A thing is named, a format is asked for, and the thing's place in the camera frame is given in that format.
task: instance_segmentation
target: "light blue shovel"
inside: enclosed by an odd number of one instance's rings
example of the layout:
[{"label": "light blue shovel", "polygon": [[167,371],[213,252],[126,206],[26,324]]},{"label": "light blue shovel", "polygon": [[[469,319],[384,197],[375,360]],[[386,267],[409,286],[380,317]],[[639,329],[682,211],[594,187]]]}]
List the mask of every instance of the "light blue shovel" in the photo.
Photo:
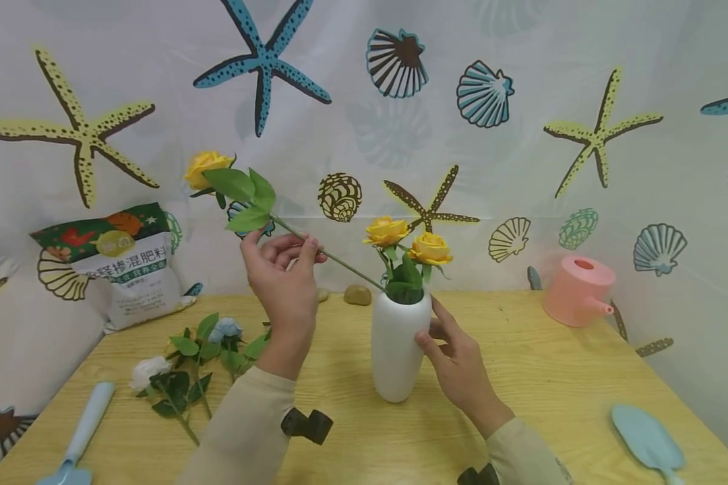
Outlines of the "light blue shovel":
[{"label": "light blue shovel", "polygon": [[659,420],[634,406],[618,404],[611,420],[636,459],[647,468],[660,470],[666,485],[684,485],[674,470],[685,466],[685,455]]},{"label": "light blue shovel", "polygon": [[78,427],[67,448],[62,466],[59,466],[56,475],[42,478],[36,485],[90,485],[92,483],[92,474],[89,473],[89,470],[76,469],[75,465],[78,464],[89,440],[92,439],[94,431],[100,424],[102,415],[105,414],[105,409],[111,402],[114,390],[113,383],[97,383],[94,386],[92,394],[89,396],[89,402],[81,415],[81,420],[78,420]]}]

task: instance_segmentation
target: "table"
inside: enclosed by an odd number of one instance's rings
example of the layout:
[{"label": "table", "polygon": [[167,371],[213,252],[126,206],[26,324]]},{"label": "table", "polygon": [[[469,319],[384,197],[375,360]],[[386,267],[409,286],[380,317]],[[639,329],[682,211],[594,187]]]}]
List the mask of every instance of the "table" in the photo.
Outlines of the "table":
[{"label": "table", "polygon": [[[577,484],[662,484],[631,458],[614,432],[609,410],[630,403],[661,420],[685,451],[687,484],[728,484],[728,450],[603,321],[584,329],[545,315],[541,292],[448,292],[440,300],[480,342],[498,394],[536,428],[566,463]],[[33,484],[61,461],[95,382],[117,392],[81,465],[95,485],[172,484],[193,450],[178,422],[163,419],[129,390],[131,368],[164,352],[168,336],[213,312],[259,335],[264,312],[252,296],[203,296],[195,306],[103,338],[48,408],[0,464],[0,485]],[[293,439],[277,484],[456,483],[468,466],[485,465],[485,444],[447,402],[427,359],[415,390],[400,404],[376,394],[369,367],[371,307],[341,295],[320,303],[313,348],[297,385],[297,407],[334,420],[326,443]],[[219,362],[209,398],[226,393]],[[206,417],[195,405],[192,428]]]}]

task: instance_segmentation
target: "pebble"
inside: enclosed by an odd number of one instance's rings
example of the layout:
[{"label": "pebble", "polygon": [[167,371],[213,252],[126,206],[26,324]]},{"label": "pebble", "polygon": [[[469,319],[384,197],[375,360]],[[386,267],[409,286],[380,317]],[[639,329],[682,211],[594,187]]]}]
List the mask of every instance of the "pebble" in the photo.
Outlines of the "pebble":
[{"label": "pebble", "polygon": [[342,299],[350,305],[367,306],[372,302],[372,293],[366,286],[350,285],[345,289]]},{"label": "pebble", "polygon": [[318,302],[327,301],[329,299],[329,290],[326,288],[318,289]]}]

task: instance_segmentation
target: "vase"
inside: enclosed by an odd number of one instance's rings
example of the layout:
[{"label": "vase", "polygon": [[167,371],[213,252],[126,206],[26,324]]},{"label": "vase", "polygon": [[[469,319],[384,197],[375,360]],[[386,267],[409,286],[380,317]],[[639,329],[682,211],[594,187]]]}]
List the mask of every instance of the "vase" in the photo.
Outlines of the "vase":
[{"label": "vase", "polygon": [[431,297],[424,289],[423,299],[414,305],[401,305],[381,292],[372,308],[372,375],[375,390],[390,403],[410,396],[421,368],[423,351],[415,334],[429,331]]}]

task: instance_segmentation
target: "white backdrop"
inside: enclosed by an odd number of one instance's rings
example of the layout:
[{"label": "white backdrop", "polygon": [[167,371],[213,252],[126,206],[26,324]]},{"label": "white backdrop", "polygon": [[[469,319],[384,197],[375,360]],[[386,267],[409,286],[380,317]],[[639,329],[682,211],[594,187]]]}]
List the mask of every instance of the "white backdrop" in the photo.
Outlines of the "white backdrop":
[{"label": "white backdrop", "polygon": [[[245,0],[262,42],[293,3]],[[1,420],[0,457],[97,343],[104,323],[94,285],[85,300],[71,302],[38,281],[40,247],[28,233],[158,201],[183,232],[173,261],[183,285],[247,291],[237,238],[223,230],[226,212],[212,197],[187,198],[182,175],[200,150],[237,154],[236,166],[257,168],[280,195],[279,215],[373,278],[380,263],[361,244],[365,226],[384,214],[416,218],[383,180],[429,208],[458,165],[439,212],[481,221],[435,221],[434,232],[456,256],[452,280],[435,279],[436,290],[528,289],[528,267],[549,283],[569,252],[559,244],[562,226],[593,208],[598,226],[576,251],[617,272],[613,299],[629,342],[641,348],[661,341],[660,352],[642,354],[728,446],[728,117],[700,114],[701,106],[728,97],[728,1],[303,3],[311,9],[279,58],[332,102],[273,77],[257,137],[256,73],[211,88],[193,85],[211,67],[250,52],[221,1],[0,0],[0,119],[69,126],[38,66],[34,49],[42,46],[89,119],[127,103],[155,105],[108,142],[160,185],[141,185],[97,154],[98,195],[88,209],[73,146],[0,139],[0,280],[7,278],[0,289],[0,416],[26,417]],[[423,46],[419,60],[429,81],[414,96],[384,97],[370,77],[368,41],[377,29],[395,36],[404,30]],[[457,106],[460,78],[475,61],[501,69],[514,89],[506,96],[509,117],[495,127],[467,122]],[[592,129],[617,66],[608,126],[648,112],[663,121],[609,142],[608,188],[590,157],[555,199],[583,147],[544,127],[572,121]],[[363,192],[348,224],[324,216],[317,200],[322,180],[338,172],[358,180]],[[496,261],[488,242],[511,218],[530,221],[527,234],[516,235],[528,240]],[[636,240],[659,223],[688,242],[675,255],[679,265],[661,276],[636,271]],[[337,291],[358,282],[333,263],[317,278]]]}]

